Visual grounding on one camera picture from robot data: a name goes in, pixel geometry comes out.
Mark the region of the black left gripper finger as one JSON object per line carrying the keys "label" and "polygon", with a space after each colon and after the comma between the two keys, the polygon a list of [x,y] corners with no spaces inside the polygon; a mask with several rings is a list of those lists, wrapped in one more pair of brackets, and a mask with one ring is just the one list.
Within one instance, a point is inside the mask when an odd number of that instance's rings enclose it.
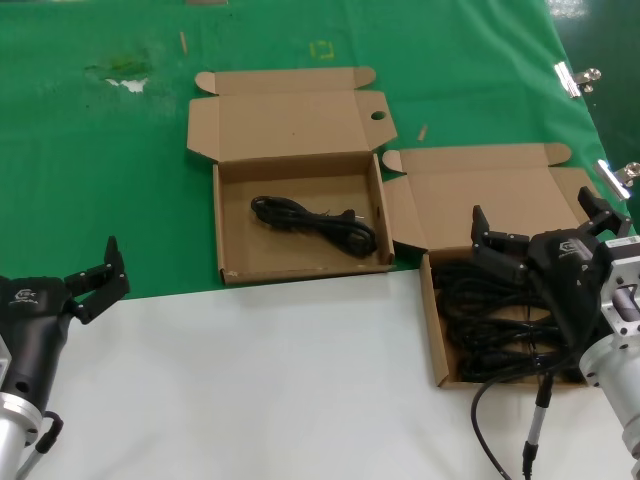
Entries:
{"label": "black left gripper finger", "polygon": [[108,238],[101,265],[70,275],[64,283],[71,295],[68,310],[83,325],[129,294],[130,283],[116,237]]}

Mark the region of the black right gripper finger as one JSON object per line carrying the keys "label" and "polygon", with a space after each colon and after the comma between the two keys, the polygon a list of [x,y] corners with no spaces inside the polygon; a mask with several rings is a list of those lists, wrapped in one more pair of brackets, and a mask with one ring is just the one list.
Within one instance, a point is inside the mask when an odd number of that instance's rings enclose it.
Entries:
{"label": "black right gripper finger", "polygon": [[530,244],[528,236],[492,230],[481,206],[475,205],[472,212],[471,240],[472,258],[478,266],[508,283],[527,283],[527,252]]}
{"label": "black right gripper finger", "polygon": [[630,234],[633,226],[631,218],[614,210],[607,200],[597,197],[587,186],[580,188],[578,202],[588,217],[578,227],[581,233],[597,237],[609,231],[616,238],[624,238]]}

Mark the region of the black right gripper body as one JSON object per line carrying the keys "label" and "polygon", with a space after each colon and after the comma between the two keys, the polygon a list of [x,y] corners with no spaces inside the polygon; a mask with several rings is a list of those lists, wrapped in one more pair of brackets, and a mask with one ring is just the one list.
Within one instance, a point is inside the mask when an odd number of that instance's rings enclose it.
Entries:
{"label": "black right gripper body", "polygon": [[569,345],[594,345],[612,335],[601,313],[601,284],[591,265],[604,231],[591,227],[546,231],[529,243],[530,279]]}

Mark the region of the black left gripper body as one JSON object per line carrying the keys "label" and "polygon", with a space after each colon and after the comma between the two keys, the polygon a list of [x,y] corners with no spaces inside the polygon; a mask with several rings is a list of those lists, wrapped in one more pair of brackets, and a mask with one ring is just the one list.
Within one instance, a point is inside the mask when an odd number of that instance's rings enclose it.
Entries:
{"label": "black left gripper body", "polygon": [[1,338],[11,355],[3,393],[43,413],[55,380],[72,314],[71,293],[54,277],[1,279]]}

